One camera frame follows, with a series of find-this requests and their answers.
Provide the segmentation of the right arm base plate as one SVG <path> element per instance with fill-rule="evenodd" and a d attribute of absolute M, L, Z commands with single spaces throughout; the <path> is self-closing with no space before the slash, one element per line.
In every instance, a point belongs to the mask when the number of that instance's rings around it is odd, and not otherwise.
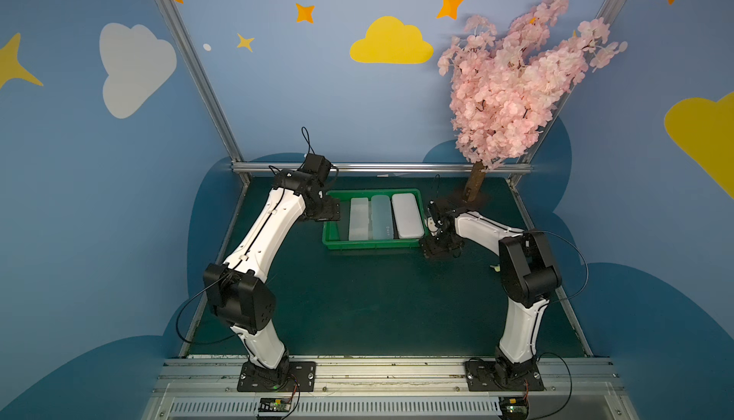
<path fill-rule="evenodd" d="M 470 358 L 464 362 L 470 391 L 544 391 L 537 362 L 533 359 L 514 364 L 504 359 Z"/>

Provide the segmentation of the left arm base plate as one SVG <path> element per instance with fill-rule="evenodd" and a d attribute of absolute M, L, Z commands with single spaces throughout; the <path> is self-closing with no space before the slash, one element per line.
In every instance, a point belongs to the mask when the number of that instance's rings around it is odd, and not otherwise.
<path fill-rule="evenodd" d="M 286 361 L 274 370 L 246 362 L 242 366 L 236 390 L 238 392 L 313 392 L 316 375 L 317 363 L 312 361 Z"/>

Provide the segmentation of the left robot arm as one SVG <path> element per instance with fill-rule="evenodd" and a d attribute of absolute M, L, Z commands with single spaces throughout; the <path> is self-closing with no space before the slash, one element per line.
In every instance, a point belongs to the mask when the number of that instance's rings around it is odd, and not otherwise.
<path fill-rule="evenodd" d="M 266 286 L 271 264 L 298 221 L 337 221 L 339 203 L 327 191 L 332 163 L 309 152 L 295 170 L 276 172 L 263 210 L 242 242 L 204 272 L 206 300 L 261 371 L 288 366 L 287 349 L 273 324 L 275 295 Z"/>

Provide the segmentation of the white opaque pencil case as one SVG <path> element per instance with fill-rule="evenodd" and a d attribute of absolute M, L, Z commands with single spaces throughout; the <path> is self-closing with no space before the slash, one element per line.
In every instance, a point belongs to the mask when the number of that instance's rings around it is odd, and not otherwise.
<path fill-rule="evenodd" d="M 422 238 L 424 224 L 416 196 L 410 193 L 394 194 L 391 201 L 399 238 L 402 240 Z"/>

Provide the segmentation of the light blue pencil case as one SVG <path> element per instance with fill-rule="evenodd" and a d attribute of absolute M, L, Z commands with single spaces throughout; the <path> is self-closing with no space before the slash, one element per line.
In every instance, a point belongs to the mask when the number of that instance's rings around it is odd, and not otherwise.
<path fill-rule="evenodd" d="M 389 196 L 372 196 L 370 199 L 370 219 L 373 240 L 393 240 L 395 229 Z"/>

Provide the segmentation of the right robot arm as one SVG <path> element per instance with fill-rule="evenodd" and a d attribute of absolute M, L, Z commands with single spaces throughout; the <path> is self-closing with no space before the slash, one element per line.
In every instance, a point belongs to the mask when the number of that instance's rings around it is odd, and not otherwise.
<path fill-rule="evenodd" d="M 499 258 L 501 284 L 508 297 L 496 370 L 510 378 L 533 370 L 542 318 L 562 276 L 547 237 L 484 217 L 446 199 L 428 204 L 430 234 L 420 240 L 428 258 L 459 253 L 470 240 Z"/>

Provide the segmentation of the frosted pencil case front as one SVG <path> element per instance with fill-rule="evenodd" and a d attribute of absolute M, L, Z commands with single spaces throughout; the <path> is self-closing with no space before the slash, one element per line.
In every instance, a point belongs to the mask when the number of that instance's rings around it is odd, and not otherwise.
<path fill-rule="evenodd" d="M 370 200 L 352 198 L 350 200 L 349 234 L 350 242 L 363 242 L 370 238 Z"/>

